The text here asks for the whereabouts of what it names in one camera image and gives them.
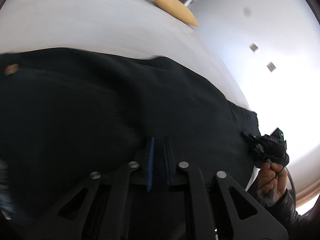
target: dark blanket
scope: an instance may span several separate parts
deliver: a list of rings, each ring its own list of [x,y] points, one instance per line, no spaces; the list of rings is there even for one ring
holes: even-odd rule
[[[5,76],[10,64],[19,71]],[[90,172],[131,161],[147,136],[156,137],[155,172],[163,165],[161,139],[170,136],[173,150],[200,169],[224,170],[242,187],[250,179],[240,133],[260,135],[257,115],[168,58],[56,48],[0,55],[0,69],[0,159],[15,208],[32,218]],[[154,192],[163,181],[155,177]],[[174,228],[175,205],[163,199],[156,200],[163,214],[148,223]],[[163,232],[148,238],[164,239]]]

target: cushion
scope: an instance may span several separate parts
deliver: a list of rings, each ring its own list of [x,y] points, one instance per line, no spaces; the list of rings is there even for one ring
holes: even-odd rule
[[[154,0],[155,4],[162,10],[176,17],[180,21],[198,26],[196,18],[193,16],[192,12],[183,3],[178,0]]]

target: pillow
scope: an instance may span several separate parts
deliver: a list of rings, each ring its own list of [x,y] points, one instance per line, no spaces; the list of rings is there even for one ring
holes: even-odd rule
[[[156,6],[176,17],[180,21],[198,26],[198,22],[187,6],[178,0],[154,0]]]

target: bed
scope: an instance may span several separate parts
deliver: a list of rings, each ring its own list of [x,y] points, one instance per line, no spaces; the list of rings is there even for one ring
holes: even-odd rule
[[[165,56],[249,109],[228,69],[197,33],[148,0],[7,0],[0,37],[0,53],[66,47],[137,59]]]

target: hand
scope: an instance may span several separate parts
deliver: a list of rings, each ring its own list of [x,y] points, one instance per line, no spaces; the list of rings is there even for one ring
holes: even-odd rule
[[[276,176],[276,172],[282,170],[282,165],[277,163],[264,163],[258,174],[258,190],[257,194],[259,197],[263,197],[264,194],[267,194],[269,190],[273,189],[274,191],[274,200],[277,202],[285,193],[286,184],[287,184],[287,171],[282,170],[282,172]]]

